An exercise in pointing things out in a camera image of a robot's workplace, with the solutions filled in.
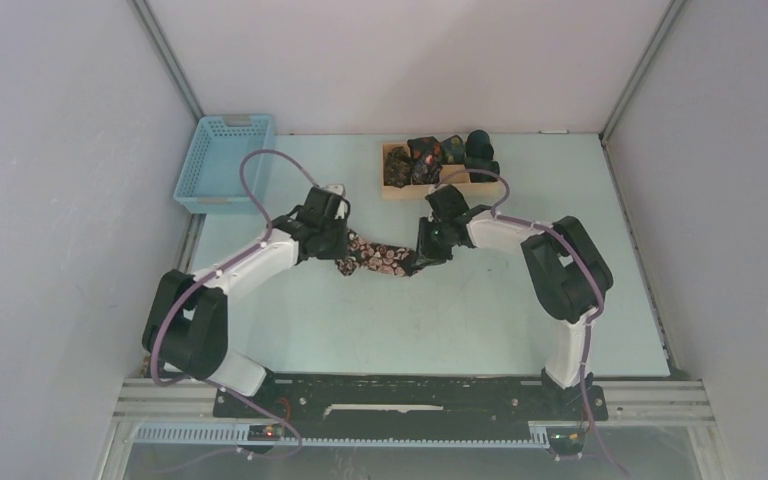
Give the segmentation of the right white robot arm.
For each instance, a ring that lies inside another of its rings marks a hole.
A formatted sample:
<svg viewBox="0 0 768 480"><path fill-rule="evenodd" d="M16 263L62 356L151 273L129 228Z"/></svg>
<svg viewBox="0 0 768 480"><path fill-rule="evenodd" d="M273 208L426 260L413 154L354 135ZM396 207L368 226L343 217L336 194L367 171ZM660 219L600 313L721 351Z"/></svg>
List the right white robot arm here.
<svg viewBox="0 0 768 480"><path fill-rule="evenodd" d="M552 383L541 402L553 417L570 416L582 403L577 386L590 374L593 324L614 284L583 224L573 216L543 224L504 215L496 205L471 207L453 185L432 188L425 200L431 213L419 220L421 266L452 260L456 247L522 256L539 304L556 320L556 346L542 371Z"/></svg>

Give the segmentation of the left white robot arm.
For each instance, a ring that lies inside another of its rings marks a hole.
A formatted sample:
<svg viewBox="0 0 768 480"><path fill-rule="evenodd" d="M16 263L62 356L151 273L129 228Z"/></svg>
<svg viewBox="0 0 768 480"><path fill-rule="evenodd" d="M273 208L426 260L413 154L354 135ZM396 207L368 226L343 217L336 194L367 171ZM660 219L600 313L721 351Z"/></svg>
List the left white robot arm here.
<svg viewBox="0 0 768 480"><path fill-rule="evenodd" d="M238 404L252 416L271 412L273 373L230 346L229 306L302 262L344 257L350 212L344 186L312 187L303 204L271 221L261 238L239 252L194 274L165 273L142 337L152 375L166 363L237 392Z"/></svg>

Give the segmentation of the rose patterned necktie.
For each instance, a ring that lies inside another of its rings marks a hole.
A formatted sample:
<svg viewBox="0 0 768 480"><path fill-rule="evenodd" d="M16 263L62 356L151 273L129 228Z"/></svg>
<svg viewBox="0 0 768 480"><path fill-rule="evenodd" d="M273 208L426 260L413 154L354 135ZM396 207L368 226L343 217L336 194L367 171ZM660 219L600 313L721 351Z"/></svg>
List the rose patterned necktie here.
<svg viewBox="0 0 768 480"><path fill-rule="evenodd" d="M414 249L372 242L352 229L347 231L347 240L346 254L334 260L337 270L344 277L352 276L357 270L412 277L425 268Z"/></svg>

